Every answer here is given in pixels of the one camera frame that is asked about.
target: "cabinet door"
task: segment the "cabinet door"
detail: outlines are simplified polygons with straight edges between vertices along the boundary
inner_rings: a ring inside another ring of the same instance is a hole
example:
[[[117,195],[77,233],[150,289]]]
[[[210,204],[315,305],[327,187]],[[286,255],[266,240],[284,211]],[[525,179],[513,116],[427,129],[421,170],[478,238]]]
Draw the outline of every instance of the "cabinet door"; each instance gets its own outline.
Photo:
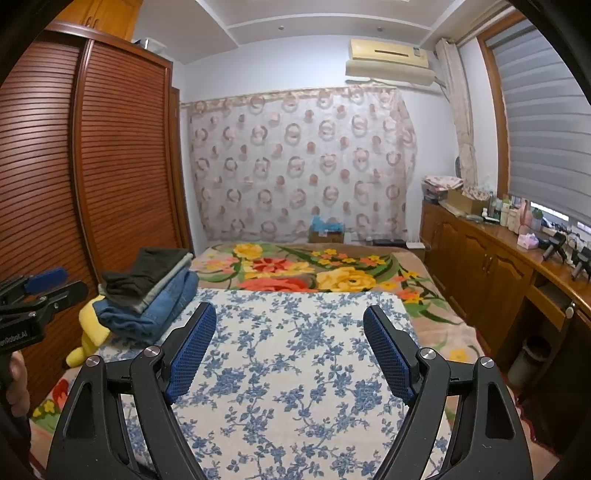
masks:
[[[100,0],[74,0],[70,5],[56,17],[56,20],[92,26],[93,15],[99,5]]]
[[[142,0],[101,0],[92,27],[131,40]]]
[[[64,267],[96,295],[72,192],[70,105],[80,47],[42,33],[0,87],[0,280]],[[80,303],[56,315],[46,338],[24,349],[31,404],[80,345]]]
[[[170,70],[95,42],[82,93],[76,172],[99,272],[141,247],[181,247],[168,140]]]
[[[431,246],[431,276],[442,294],[449,295],[456,271],[456,248],[460,233],[451,220],[444,219],[437,226]]]
[[[457,278],[453,292],[461,317],[473,325],[478,305],[485,291],[486,268],[490,260],[488,242],[479,234],[468,231],[460,240],[460,255],[457,256]]]
[[[420,238],[421,242],[428,247],[433,243],[433,234],[437,228],[437,217],[437,206],[424,202]]]
[[[491,355],[496,355],[523,302],[532,270],[500,247],[492,247],[489,251],[491,260],[486,268],[486,291],[475,314],[475,326]]]

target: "sheer curtain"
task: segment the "sheer curtain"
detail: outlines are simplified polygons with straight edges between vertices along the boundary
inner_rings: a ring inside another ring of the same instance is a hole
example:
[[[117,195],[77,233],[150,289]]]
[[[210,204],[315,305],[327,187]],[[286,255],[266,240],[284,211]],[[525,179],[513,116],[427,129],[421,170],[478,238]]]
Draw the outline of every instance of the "sheer curtain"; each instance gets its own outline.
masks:
[[[474,131],[472,126],[472,107],[462,59],[455,43],[442,38],[435,46],[437,58],[443,69],[447,97],[453,108],[457,142],[460,147],[460,172],[467,186],[476,186],[478,172],[474,151]]]
[[[417,141],[394,87],[289,90],[190,105],[208,240],[293,242],[313,215],[405,238]]]

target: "floral blanket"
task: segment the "floral blanket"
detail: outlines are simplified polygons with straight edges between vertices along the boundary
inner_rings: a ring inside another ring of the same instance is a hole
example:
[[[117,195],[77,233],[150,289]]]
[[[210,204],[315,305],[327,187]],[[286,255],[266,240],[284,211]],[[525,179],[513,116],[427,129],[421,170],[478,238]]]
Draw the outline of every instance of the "floral blanket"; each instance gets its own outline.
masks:
[[[482,356],[476,331],[437,291],[425,265],[401,248],[346,244],[220,244],[192,265],[200,287],[253,291],[387,291],[404,302],[418,339],[448,360]],[[453,419],[453,401],[448,417]]]
[[[173,410],[207,477],[372,478],[407,408],[389,393],[362,315],[378,304],[417,341],[401,300],[378,291],[200,288],[163,339],[201,301],[215,306],[217,330],[190,392]],[[113,361],[139,351],[133,341],[114,339],[98,353]],[[55,426],[65,387],[36,409],[36,424]],[[124,395],[123,402],[136,457],[149,465],[132,397]],[[442,421],[424,478],[439,471],[449,438]]]

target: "louvered wardrobe door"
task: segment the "louvered wardrobe door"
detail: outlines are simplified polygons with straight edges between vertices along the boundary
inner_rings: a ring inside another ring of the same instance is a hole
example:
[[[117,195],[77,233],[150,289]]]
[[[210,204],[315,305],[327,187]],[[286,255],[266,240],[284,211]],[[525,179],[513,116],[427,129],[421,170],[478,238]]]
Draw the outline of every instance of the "louvered wardrobe door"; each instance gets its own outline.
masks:
[[[78,41],[43,34],[0,87],[0,280],[64,266],[70,278],[94,289],[70,174]],[[63,358],[80,345],[78,308],[58,314],[46,331],[43,342],[24,352],[33,405],[60,378]]]
[[[140,247],[180,247],[168,151],[170,69],[101,43],[90,52],[80,126],[80,189],[99,271]]]

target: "yellow plush toy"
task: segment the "yellow plush toy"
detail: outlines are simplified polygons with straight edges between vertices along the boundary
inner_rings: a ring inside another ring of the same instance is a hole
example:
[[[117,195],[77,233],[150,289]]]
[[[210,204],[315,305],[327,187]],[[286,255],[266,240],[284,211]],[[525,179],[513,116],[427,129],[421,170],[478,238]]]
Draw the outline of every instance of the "yellow plush toy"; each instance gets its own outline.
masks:
[[[66,357],[68,367],[79,367],[91,355],[93,355],[98,348],[105,343],[110,334],[108,328],[103,327],[96,317],[96,313],[92,304],[96,301],[102,300],[105,297],[98,295],[86,305],[82,307],[78,314],[78,320],[82,327],[82,346],[75,348]]]

